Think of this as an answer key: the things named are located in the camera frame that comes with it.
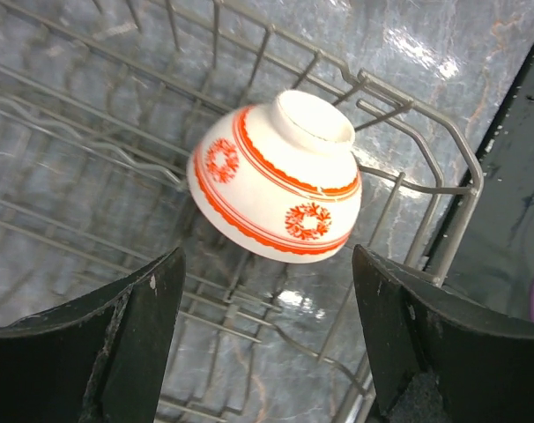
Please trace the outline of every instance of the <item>black object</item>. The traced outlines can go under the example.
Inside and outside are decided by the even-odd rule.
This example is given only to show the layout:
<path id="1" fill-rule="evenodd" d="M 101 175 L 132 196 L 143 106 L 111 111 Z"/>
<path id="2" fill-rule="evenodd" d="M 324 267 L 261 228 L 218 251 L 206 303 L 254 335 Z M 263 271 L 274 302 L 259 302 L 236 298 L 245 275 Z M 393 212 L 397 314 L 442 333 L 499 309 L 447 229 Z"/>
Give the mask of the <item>black object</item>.
<path id="1" fill-rule="evenodd" d="M 534 422 L 534 323 L 361 246 L 352 263 L 376 401 L 390 422 Z"/>
<path id="2" fill-rule="evenodd" d="M 534 280 L 534 45 L 477 151 L 485 187 L 446 286 L 501 313 L 530 318 Z M 429 252 L 434 270 L 448 223 Z"/>
<path id="3" fill-rule="evenodd" d="M 0 328 L 0 423 L 151 423 L 185 278 L 180 249 Z"/>

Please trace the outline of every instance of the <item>gray wire rack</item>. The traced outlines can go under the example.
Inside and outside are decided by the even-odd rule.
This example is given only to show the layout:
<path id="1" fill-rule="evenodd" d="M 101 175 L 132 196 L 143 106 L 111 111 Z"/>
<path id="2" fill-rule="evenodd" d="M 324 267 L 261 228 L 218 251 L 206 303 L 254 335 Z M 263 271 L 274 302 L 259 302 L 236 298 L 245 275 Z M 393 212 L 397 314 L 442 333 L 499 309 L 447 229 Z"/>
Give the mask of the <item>gray wire rack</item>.
<path id="1" fill-rule="evenodd" d="M 333 421 L 365 421 L 375 398 L 366 354 L 355 371 L 330 357 L 352 283 L 321 346 L 299 342 L 274 323 L 285 313 L 278 295 L 288 266 L 270 275 L 265 292 L 247 285 L 250 261 L 262 259 L 209 227 L 201 231 L 202 216 L 186 191 L 185 160 L 210 124 L 288 87 L 332 101 L 352 119 L 358 139 L 378 127 L 412 140 L 421 165 L 389 172 L 360 163 L 388 194 L 378 211 L 362 210 L 366 235 L 354 234 L 352 242 L 379 248 L 401 191 L 416 192 L 426 201 L 401 261 L 441 286 L 483 184 L 472 150 L 447 116 L 370 73 L 351 72 L 345 61 L 235 1 L 202 0 L 190 10 L 172 0 L 0 0 L 0 269 L 12 270 L 0 274 L 11 280 L 0 286 L 0 323 L 20 317 L 17 303 L 28 313 L 67 301 L 183 242 L 194 262 L 214 266 L 190 270 L 168 371 L 186 370 L 177 363 L 188 331 L 200 325 L 216 335 L 200 393 L 179 399 L 164 385 L 156 421 L 172 421 L 171 410 L 179 421 L 244 418 L 266 331 L 345 376 L 351 388 Z M 436 144 L 459 152 L 471 173 L 468 186 L 445 182 L 423 122 L 442 128 Z M 455 195 L 461 206 L 444 256 L 436 271 L 420 271 L 441 201 Z M 239 406 L 212 405 L 226 337 L 249 345 L 246 358 L 234 352 L 243 368 Z"/>

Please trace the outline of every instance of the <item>orange flower motif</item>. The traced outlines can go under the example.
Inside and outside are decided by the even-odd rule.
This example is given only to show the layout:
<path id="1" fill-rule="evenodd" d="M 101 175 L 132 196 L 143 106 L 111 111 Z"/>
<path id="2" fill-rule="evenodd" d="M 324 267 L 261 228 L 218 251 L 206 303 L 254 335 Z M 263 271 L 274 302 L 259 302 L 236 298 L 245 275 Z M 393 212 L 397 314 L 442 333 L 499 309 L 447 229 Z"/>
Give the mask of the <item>orange flower motif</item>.
<path id="1" fill-rule="evenodd" d="M 225 138 L 219 138 L 209 147 L 204 159 L 206 170 L 212 179 L 219 183 L 228 183 L 234 177 L 240 166 L 240 159 L 234 144 Z"/>
<path id="2" fill-rule="evenodd" d="M 315 218 L 316 226 L 304 227 L 304 218 Z M 321 238 L 330 230 L 331 216 L 328 209 L 316 203 L 297 205 L 286 212 L 286 231 L 293 237 L 304 241 L 313 241 Z"/>

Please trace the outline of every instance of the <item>dishwasher rack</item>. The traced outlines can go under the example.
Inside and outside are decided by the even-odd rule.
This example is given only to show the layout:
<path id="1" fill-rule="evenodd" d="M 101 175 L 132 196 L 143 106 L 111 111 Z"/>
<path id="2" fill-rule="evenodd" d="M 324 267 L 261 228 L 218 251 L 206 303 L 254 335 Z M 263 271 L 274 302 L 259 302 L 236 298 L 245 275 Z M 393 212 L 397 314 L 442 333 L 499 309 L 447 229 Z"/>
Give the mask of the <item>dishwasher rack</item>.
<path id="1" fill-rule="evenodd" d="M 179 320 L 213 328 L 218 337 L 201 395 L 174 398 L 164 385 L 156 421 L 171 421 L 166 409 L 174 410 L 179 421 L 245 417 L 256 348 L 269 330 L 349 381 L 342 398 L 348 405 L 335 413 L 335 421 L 345 421 L 359 408 L 355 421 L 364 421 L 375 398 L 366 354 L 356 370 L 330 357 L 352 283 L 321 347 L 289 335 L 273 322 L 273 316 L 285 312 L 278 295 L 289 266 L 279 266 L 263 292 L 246 285 L 246 267 L 263 259 L 209 227 L 206 234 L 195 234 L 195 222 L 202 217 L 187 193 L 184 163 L 224 113 L 289 87 L 338 106 L 353 121 L 358 141 L 374 135 L 375 128 L 384 128 L 379 133 L 388 137 L 406 136 L 422 155 L 421 163 L 410 168 L 368 166 L 356 147 L 364 184 L 383 187 L 387 195 L 379 211 L 362 210 L 363 232 L 354 231 L 348 247 L 363 242 L 381 248 L 391 209 L 419 198 L 419 222 L 400 261 L 437 286 L 482 190 L 479 164 L 447 116 L 377 76 L 352 72 L 345 61 L 239 2 L 202 0 L 198 11 L 182 3 L 0 0 L 0 260 L 19 268 L 7 284 L 10 289 L 0 288 L 0 323 L 21 317 L 16 304 L 25 303 L 27 314 L 54 306 L 184 243 L 197 262 L 215 263 L 222 280 L 189 267 Z M 422 130 L 431 126 L 433 143 Z M 446 182 L 434 156 L 438 143 L 459 152 L 471 174 L 468 186 Z M 422 271 L 421 257 L 441 205 L 453 196 L 461 198 L 461 205 L 444 256 L 433 272 Z M 203 247 L 203 238 L 212 242 Z M 14 262 L 19 254 L 30 264 Z M 29 301 L 33 289 L 42 294 Z M 187 328 L 179 324 L 175 332 L 169 369 L 175 367 Z M 222 334 L 250 345 L 239 407 L 209 405 Z"/>

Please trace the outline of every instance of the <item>ceramic bowl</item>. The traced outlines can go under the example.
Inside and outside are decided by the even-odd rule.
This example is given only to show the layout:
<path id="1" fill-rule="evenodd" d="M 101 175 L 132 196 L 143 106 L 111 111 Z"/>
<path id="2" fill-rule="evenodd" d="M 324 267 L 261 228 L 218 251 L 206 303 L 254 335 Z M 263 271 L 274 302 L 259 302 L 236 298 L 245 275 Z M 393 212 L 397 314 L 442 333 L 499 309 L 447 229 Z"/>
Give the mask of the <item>ceramic bowl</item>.
<path id="1" fill-rule="evenodd" d="M 330 103 L 289 90 L 215 123 L 189 158 L 203 215 L 243 248 L 286 263 L 336 254 L 357 220 L 355 131 Z"/>

